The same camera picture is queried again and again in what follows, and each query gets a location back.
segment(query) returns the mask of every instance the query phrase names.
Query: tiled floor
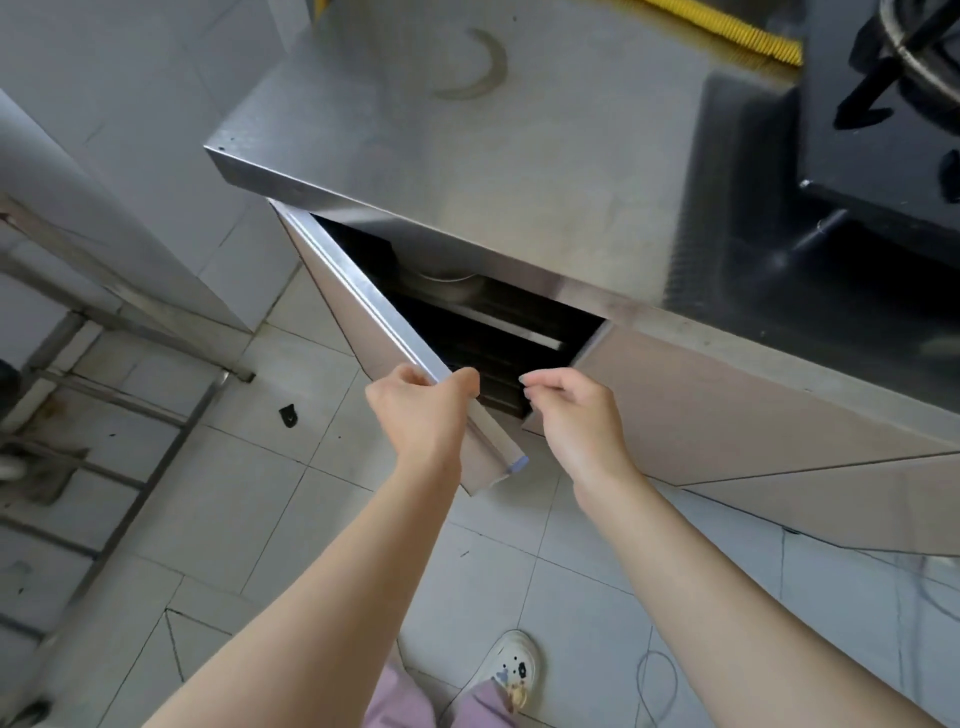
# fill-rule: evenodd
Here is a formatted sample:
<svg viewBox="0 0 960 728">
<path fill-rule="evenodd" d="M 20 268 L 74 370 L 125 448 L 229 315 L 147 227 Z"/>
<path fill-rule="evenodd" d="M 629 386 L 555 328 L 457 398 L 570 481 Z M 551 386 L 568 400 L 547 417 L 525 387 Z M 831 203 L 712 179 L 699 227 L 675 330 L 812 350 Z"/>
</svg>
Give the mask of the tiled floor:
<svg viewBox="0 0 960 728">
<path fill-rule="evenodd" d="M 256 380 L 232 383 L 214 405 L 60 645 L 47 677 L 57 697 L 51 724 L 141 723 L 297 577 L 393 466 L 363 397 L 367 380 L 303 271 L 243 356 Z M 102 338 L 81 366 L 86 376 L 178 412 L 189 410 L 213 376 L 205 365 L 122 336 Z M 300 416 L 293 428 L 277 414 L 290 403 Z M 66 400 L 44 430 L 141 476 L 170 432 L 134 420 Z M 478 497 L 457 496 L 399 637 L 414 678 L 441 710 L 490 644 L 519 626 L 544 658 L 542 691 L 522 727 L 709 726 L 544 441 L 501 421 L 531 464 Z M 770 594 L 960 726 L 960 571 L 929 561 L 923 577 L 917 557 L 826 546 L 701 497 L 666 492 Z M 82 475 L 58 506 L 26 516 L 98 546 L 129 497 Z M 96 512 L 105 515 L 71 517 Z M 79 568 L 53 555 L 30 559 L 50 572 Z M 0 607 L 29 608 L 7 591 L 8 581 L 28 577 L 4 576 Z M 49 574 L 30 579 L 28 596 L 68 593 L 69 585 L 52 583 Z M 18 648 L 0 644 L 5 655 Z"/>
</svg>

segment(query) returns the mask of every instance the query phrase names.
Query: shoe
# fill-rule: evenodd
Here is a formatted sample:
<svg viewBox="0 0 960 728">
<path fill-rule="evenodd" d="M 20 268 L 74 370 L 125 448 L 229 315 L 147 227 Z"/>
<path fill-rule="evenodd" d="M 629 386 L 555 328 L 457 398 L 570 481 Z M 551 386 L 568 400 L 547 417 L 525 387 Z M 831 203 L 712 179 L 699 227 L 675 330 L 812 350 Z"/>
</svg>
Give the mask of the shoe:
<svg viewBox="0 0 960 728">
<path fill-rule="evenodd" d="M 540 652 L 526 633 L 512 629 L 497 640 L 480 668 L 444 711 L 444 717 L 456 715 L 457 705 L 474 687 L 487 680 L 495 680 L 507 693 L 511 713 L 527 704 L 537 686 L 537 664 Z"/>
</svg>

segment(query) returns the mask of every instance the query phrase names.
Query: cabinet door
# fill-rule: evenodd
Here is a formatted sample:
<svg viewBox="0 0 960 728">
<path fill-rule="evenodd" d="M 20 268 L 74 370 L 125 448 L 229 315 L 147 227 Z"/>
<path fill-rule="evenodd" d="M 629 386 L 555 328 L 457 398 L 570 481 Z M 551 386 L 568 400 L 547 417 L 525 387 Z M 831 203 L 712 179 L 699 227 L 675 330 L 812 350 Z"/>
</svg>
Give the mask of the cabinet door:
<svg viewBox="0 0 960 728">
<path fill-rule="evenodd" d="M 450 370 L 308 212 L 271 201 L 360 366 L 371 379 L 410 362 L 434 381 Z M 468 408 L 462 485 L 473 494 L 523 468 L 527 457 L 478 401 Z"/>
<path fill-rule="evenodd" d="M 838 546 L 960 556 L 960 455 L 684 488 Z"/>
<path fill-rule="evenodd" d="M 610 324 L 574 366 L 613 390 L 637 464 L 671 485 L 952 449 Z M 531 421 L 528 428 L 536 431 L 537 425 Z"/>
</svg>

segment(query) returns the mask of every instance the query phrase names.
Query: white floor tile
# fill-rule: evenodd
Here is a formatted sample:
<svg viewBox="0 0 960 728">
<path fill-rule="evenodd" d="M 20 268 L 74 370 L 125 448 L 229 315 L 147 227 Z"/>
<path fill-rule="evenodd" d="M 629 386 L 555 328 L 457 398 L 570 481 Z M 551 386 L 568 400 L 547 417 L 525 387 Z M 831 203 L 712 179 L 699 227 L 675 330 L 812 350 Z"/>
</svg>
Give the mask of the white floor tile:
<svg viewBox="0 0 960 728">
<path fill-rule="evenodd" d="M 516 628 L 534 557 L 446 524 L 400 629 L 407 667 L 462 688 Z"/>
<path fill-rule="evenodd" d="M 120 390 L 164 409 L 189 415 L 220 368 L 161 346 L 151 346 Z"/>
<path fill-rule="evenodd" d="M 538 559 L 520 629 L 543 657 L 526 713 L 557 728 L 634 725 L 636 666 L 652 630 L 636 599 Z"/>
<path fill-rule="evenodd" d="M 356 359 L 272 326 L 264 326 L 243 355 L 256 372 L 249 384 L 232 381 L 207 421 L 264 448 L 310 462 L 359 369 Z M 296 407 L 287 427 L 279 410 Z"/>
<path fill-rule="evenodd" d="M 13 694 L 21 687 L 25 670 L 35 658 L 36 642 L 32 638 L 0 629 L 0 694 Z"/>
<path fill-rule="evenodd" d="M 455 688 L 443 680 L 438 680 L 425 672 L 419 672 L 414 669 L 407 670 L 407 672 L 420 689 L 426 693 L 426 696 L 430 698 L 430 703 L 433 705 L 433 710 L 437 718 L 440 717 L 443 711 L 446 710 L 446 706 L 448 706 L 453 701 L 453 698 L 457 696 L 457 693 L 460 692 L 459 688 Z"/>
<path fill-rule="evenodd" d="M 280 596 L 367 505 L 372 493 L 307 468 L 244 587 L 267 605 Z"/>
<path fill-rule="evenodd" d="M 536 555 L 563 470 L 546 440 L 521 430 L 520 420 L 498 413 L 494 416 L 530 462 L 519 473 L 473 497 L 459 489 L 449 520 Z"/>
<path fill-rule="evenodd" d="M 116 388 L 149 348 L 148 342 L 124 331 L 104 331 L 74 366 L 73 373 Z"/>
<path fill-rule="evenodd" d="M 124 548 L 239 593 L 303 471 L 289 458 L 198 427 Z"/>
<path fill-rule="evenodd" d="M 960 593 L 914 574 L 899 586 L 904 692 L 945 724 L 960 725 Z"/>
<path fill-rule="evenodd" d="M 350 385 L 310 465 L 375 491 L 394 470 L 396 453 L 367 404 L 362 371 Z"/>
<path fill-rule="evenodd" d="M 143 725 L 180 685 L 170 625 L 166 617 L 161 616 L 100 728 Z"/>
<path fill-rule="evenodd" d="M 76 471 L 51 505 L 0 497 L 0 508 L 17 521 L 82 546 L 100 548 L 123 520 L 136 494 L 136 490 L 126 485 L 87 471 Z"/>
<path fill-rule="evenodd" d="M 640 706 L 637 727 L 713 728 L 707 709 L 656 629 L 650 649 L 640 682 L 646 709 Z"/>
<path fill-rule="evenodd" d="M 353 355 L 317 284 L 302 266 L 276 302 L 274 310 L 267 317 L 267 323 L 338 352 Z"/>
<path fill-rule="evenodd" d="M 95 728 L 150 637 L 180 575 L 125 553 L 110 557 L 56 645 L 45 690 L 50 724 Z"/>
<path fill-rule="evenodd" d="M 177 432 L 106 402 L 60 390 L 26 434 L 55 448 L 89 448 L 89 462 L 146 480 Z"/>
<path fill-rule="evenodd" d="M 659 484 L 660 492 L 754 581 L 780 596 L 783 529 L 693 493 Z"/>
<path fill-rule="evenodd" d="M 194 673 L 213 657 L 217 650 L 229 642 L 230 635 L 206 624 L 200 624 L 188 617 L 168 611 L 167 621 L 173 636 L 174 651 L 180 666 L 183 680 L 189 680 Z"/>
<path fill-rule="evenodd" d="M 577 505 L 569 475 L 560 478 L 539 556 L 617 589 L 633 592 L 613 549 Z"/>
<path fill-rule="evenodd" d="M 260 612 L 258 604 L 208 587 L 189 576 L 183 577 L 168 609 L 230 635 L 246 627 Z"/>
<path fill-rule="evenodd" d="M 142 725 L 230 639 L 204 624 L 166 612 L 137 657 L 101 728 Z"/>
<path fill-rule="evenodd" d="M 49 632 L 92 564 L 73 551 L 0 529 L 0 614 Z"/>
<path fill-rule="evenodd" d="M 900 689 L 897 569 L 858 551 L 786 534 L 783 605 Z"/>
</svg>

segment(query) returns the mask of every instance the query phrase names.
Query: black stovetop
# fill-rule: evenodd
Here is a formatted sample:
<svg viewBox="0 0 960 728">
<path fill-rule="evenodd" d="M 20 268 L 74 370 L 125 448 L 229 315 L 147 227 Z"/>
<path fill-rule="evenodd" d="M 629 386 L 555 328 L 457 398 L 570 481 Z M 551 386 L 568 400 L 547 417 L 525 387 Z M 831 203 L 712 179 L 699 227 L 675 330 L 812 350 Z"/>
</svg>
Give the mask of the black stovetop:
<svg viewBox="0 0 960 728">
<path fill-rule="evenodd" d="M 908 247 L 960 267 L 960 204 L 945 198 L 939 180 L 960 136 L 924 117 L 900 84 L 875 104 L 889 108 L 889 117 L 860 129 L 834 128 L 837 106 L 864 78 L 851 52 L 876 7 L 876 0 L 808 0 L 801 185 Z"/>
</svg>

